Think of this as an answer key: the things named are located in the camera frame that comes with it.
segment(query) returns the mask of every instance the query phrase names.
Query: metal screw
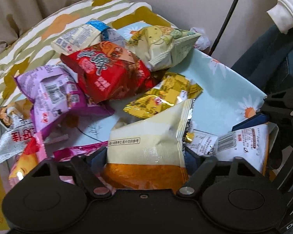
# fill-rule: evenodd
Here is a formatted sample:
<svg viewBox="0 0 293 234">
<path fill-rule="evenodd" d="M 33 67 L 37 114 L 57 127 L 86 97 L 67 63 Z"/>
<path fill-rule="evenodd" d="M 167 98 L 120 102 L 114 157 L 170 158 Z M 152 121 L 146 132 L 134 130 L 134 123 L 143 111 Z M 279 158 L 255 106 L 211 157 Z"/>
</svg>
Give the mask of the metal screw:
<svg viewBox="0 0 293 234">
<path fill-rule="evenodd" d="M 179 189 L 179 192 L 184 194 L 184 195 L 190 195 L 190 194 L 194 193 L 195 190 L 193 188 L 191 188 L 191 187 L 181 187 Z"/>
<path fill-rule="evenodd" d="M 97 195 L 105 195 L 109 192 L 110 190 L 107 187 L 97 187 L 93 190 L 93 192 Z"/>
</svg>

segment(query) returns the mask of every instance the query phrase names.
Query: black pole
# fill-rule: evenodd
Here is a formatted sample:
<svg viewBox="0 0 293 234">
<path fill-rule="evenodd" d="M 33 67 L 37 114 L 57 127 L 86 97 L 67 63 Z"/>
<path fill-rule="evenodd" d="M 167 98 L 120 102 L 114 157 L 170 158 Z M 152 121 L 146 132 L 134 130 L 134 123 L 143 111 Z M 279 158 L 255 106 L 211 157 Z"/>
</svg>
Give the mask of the black pole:
<svg viewBox="0 0 293 234">
<path fill-rule="evenodd" d="M 231 18 L 231 16 L 232 16 L 234 10 L 235 10 L 235 7 L 236 7 L 236 5 L 237 5 L 237 2 L 238 2 L 238 0 L 234 0 L 234 1 L 233 1 L 232 5 L 231 5 L 231 8 L 230 8 L 228 14 L 226 15 L 226 18 L 225 18 L 225 20 L 224 20 L 224 23 L 223 23 L 223 25 L 222 25 L 222 27 L 221 27 L 221 29 L 220 29 L 220 32 L 219 32 L 217 38 L 215 39 L 215 41 L 214 41 L 214 43 L 213 43 L 213 45 L 212 45 L 212 47 L 211 47 L 211 49 L 210 49 L 208 55 L 211 56 L 212 53 L 214 52 L 214 50 L 216 49 L 216 47 L 217 47 L 217 45 L 218 45 L 218 43 L 219 43 L 219 40 L 220 40 L 220 38 L 222 37 L 222 34 L 223 34 L 223 32 L 224 32 L 224 30 L 225 30 L 225 28 L 226 28 L 228 22 L 230 21 L 230 18 Z"/>
</svg>

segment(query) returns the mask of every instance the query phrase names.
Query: white wall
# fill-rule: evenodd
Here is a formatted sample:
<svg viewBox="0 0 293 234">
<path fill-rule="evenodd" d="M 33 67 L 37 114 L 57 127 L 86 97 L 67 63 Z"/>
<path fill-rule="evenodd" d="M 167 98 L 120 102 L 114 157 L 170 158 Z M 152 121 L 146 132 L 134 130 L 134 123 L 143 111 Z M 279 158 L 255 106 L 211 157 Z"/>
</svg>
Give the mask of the white wall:
<svg viewBox="0 0 293 234">
<path fill-rule="evenodd" d="M 145 1 L 153 11 L 181 29 L 203 27 L 213 42 L 233 0 L 130 0 Z M 234 62 L 272 24 L 265 11 L 277 0 L 239 0 L 213 57 L 227 66 Z"/>
</svg>

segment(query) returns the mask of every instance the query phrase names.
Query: white daisy print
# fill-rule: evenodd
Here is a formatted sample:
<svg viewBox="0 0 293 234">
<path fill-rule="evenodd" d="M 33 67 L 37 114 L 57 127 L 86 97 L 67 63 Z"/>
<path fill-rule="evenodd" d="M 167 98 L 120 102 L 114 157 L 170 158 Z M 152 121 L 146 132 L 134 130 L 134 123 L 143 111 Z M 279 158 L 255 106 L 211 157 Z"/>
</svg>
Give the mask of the white daisy print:
<svg viewBox="0 0 293 234">
<path fill-rule="evenodd" d="M 138 26 L 128 27 L 126 30 L 124 30 L 124 36 L 126 38 L 130 39 L 133 34 L 135 34 L 137 31 L 140 31 L 141 29 L 142 29 L 142 26 L 141 27 L 138 27 Z"/>
<path fill-rule="evenodd" d="M 218 67 L 220 68 L 222 72 L 223 78 L 225 78 L 227 67 L 221 62 L 217 61 L 216 59 L 212 59 L 209 63 L 209 68 L 212 70 L 213 75 L 216 73 L 216 70 Z"/>
<path fill-rule="evenodd" d="M 260 107 L 260 99 L 257 97 L 254 102 L 252 102 L 250 94 L 248 99 L 243 97 L 243 102 L 238 102 L 240 109 L 237 109 L 236 112 L 239 114 L 237 120 L 244 121 L 256 115 L 256 111 Z"/>
</svg>

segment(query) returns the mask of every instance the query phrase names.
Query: snack bag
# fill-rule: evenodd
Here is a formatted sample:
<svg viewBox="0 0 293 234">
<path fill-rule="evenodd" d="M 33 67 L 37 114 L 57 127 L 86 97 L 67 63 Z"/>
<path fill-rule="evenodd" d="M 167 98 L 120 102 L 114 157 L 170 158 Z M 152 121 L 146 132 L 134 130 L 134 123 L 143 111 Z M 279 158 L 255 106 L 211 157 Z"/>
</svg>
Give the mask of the snack bag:
<svg viewBox="0 0 293 234">
<path fill-rule="evenodd" d="M 0 107 L 0 125 L 5 130 L 0 137 L 0 163 L 21 153 L 34 135 L 31 108 L 32 103 L 27 99 Z"/>
<path fill-rule="evenodd" d="M 146 26 L 135 32 L 126 48 L 151 71 L 172 68 L 193 48 L 200 33 L 165 26 Z"/>
<path fill-rule="evenodd" d="M 267 124 L 240 129 L 218 137 L 215 155 L 220 161 L 242 157 L 263 175 L 269 153 Z"/>
<path fill-rule="evenodd" d="M 125 46 L 125 39 L 119 33 L 92 18 L 87 23 L 61 34 L 50 46 L 59 54 L 69 55 L 105 40 Z"/>
<path fill-rule="evenodd" d="M 23 179 L 34 167 L 47 157 L 45 146 L 41 133 L 35 134 L 27 143 L 22 154 L 15 158 L 14 165 L 11 168 L 9 181 L 13 187 Z"/>
<path fill-rule="evenodd" d="M 78 74 L 78 85 L 94 103 L 133 96 L 154 86 L 144 63 L 109 41 L 77 51 L 61 60 Z"/>
<path fill-rule="evenodd" d="M 146 119 L 188 98 L 195 98 L 201 92 L 202 88 L 198 84 L 191 85 L 185 76 L 167 72 L 158 85 L 127 104 L 124 111 Z"/>
<path fill-rule="evenodd" d="M 21 92 L 33 103 L 31 118 L 45 139 L 68 112 L 110 116 L 114 110 L 86 99 L 63 64 L 44 65 L 15 78 Z"/>
<path fill-rule="evenodd" d="M 185 138 L 186 146 L 199 156 L 213 155 L 220 161 L 233 161 L 234 157 L 242 157 L 265 174 L 269 153 L 267 124 L 236 130 L 222 136 L 194 129 Z"/>
<path fill-rule="evenodd" d="M 176 192 L 188 178 L 182 138 L 192 104 L 188 99 L 148 119 L 116 124 L 108 142 L 104 180 L 115 188 Z"/>
<path fill-rule="evenodd" d="M 59 149 L 57 151 L 54 151 L 53 155 L 55 157 L 55 160 L 58 162 L 69 161 L 74 156 L 89 156 L 103 146 L 107 146 L 107 141 L 97 144 L 73 146 L 69 148 Z"/>
</svg>

